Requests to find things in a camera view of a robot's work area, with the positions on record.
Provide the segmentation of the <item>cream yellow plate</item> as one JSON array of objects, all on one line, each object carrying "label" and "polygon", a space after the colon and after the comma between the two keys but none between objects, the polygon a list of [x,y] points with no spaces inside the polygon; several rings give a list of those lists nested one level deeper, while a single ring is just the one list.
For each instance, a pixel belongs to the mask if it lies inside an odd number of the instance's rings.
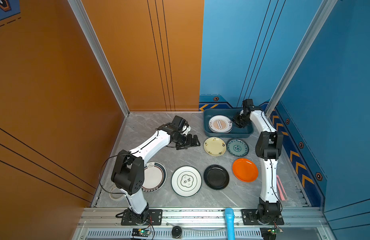
[{"label": "cream yellow plate", "polygon": [[227,145],[222,139],[211,137],[205,140],[204,150],[210,156],[219,157],[226,152]]}]

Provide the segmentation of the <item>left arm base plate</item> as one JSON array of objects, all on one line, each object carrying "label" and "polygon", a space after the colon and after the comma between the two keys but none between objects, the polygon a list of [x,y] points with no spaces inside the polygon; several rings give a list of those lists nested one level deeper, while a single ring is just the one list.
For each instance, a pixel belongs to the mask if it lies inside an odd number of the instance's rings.
[{"label": "left arm base plate", "polygon": [[162,210],[161,209],[151,209],[144,211],[142,214],[138,215],[130,209],[126,209],[122,213],[121,225],[122,226],[148,226],[152,224],[153,226],[160,226],[162,222]]}]

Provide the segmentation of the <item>orange plate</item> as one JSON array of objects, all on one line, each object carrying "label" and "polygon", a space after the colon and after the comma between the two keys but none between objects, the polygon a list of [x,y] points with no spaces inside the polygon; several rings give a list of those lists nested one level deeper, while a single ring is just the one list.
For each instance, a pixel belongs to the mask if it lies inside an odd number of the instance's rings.
[{"label": "orange plate", "polygon": [[245,183],[254,182],[259,176],[258,167],[248,159],[234,161],[232,170],[237,179]]}]

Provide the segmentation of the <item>sunburst plate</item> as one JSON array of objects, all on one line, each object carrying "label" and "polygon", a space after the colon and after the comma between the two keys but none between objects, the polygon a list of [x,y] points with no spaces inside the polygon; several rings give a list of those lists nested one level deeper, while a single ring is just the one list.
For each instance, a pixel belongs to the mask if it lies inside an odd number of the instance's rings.
[{"label": "sunburst plate", "polygon": [[226,116],[216,115],[209,120],[209,129],[214,133],[229,133],[233,122]]}]

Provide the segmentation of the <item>teal patterned plate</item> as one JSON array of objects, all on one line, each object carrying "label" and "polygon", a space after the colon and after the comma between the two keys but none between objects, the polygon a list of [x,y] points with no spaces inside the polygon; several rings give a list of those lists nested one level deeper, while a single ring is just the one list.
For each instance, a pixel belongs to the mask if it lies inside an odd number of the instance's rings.
[{"label": "teal patterned plate", "polygon": [[249,145],[242,139],[230,139],[227,143],[228,152],[238,158],[245,157],[249,153]]}]

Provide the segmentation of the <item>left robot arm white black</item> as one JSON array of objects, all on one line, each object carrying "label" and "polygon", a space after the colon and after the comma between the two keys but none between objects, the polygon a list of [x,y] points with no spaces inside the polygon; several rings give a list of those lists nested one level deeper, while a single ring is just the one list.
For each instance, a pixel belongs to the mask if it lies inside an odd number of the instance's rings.
[{"label": "left robot arm white black", "polygon": [[149,205],[142,192],[144,167],[162,148],[175,143],[176,150],[186,150],[201,145],[197,135],[190,134],[191,126],[180,116],[172,122],[161,125],[144,143],[130,150],[120,151],[116,156],[111,181],[125,195],[128,213],[138,224],[148,220]]}]

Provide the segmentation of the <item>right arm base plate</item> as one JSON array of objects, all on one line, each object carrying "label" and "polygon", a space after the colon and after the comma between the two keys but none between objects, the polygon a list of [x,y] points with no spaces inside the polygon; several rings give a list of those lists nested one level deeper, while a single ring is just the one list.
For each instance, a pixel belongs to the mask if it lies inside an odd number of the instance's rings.
[{"label": "right arm base plate", "polygon": [[242,209],[242,220],[245,226],[270,226],[276,224],[283,226],[285,224],[282,215],[270,215],[268,213],[260,214],[257,209]]}]

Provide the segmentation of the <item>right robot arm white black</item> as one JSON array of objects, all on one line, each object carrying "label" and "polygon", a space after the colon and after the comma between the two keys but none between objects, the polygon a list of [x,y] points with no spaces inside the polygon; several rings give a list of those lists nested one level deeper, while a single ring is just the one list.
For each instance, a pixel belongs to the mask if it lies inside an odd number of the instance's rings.
[{"label": "right robot arm white black", "polygon": [[240,128],[252,124],[260,134],[255,152],[260,158],[262,190],[255,218],[263,225],[283,225],[283,206],[277,189],[277,166],[284,135],[273,127],[265,112],[255,106],[252,99],[243,101],[243,110],[234,116],[233,122]]}]

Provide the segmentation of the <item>black plate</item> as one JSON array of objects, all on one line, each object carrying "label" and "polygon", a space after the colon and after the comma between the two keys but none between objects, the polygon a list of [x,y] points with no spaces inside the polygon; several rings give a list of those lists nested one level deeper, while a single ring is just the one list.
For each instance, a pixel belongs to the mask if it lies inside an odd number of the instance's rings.
[{"label": "black plate", "polygon": [[224,167],[210,165],[204,171],[204,181],[213,190],[223,190],[228,186],[230,176]]}]

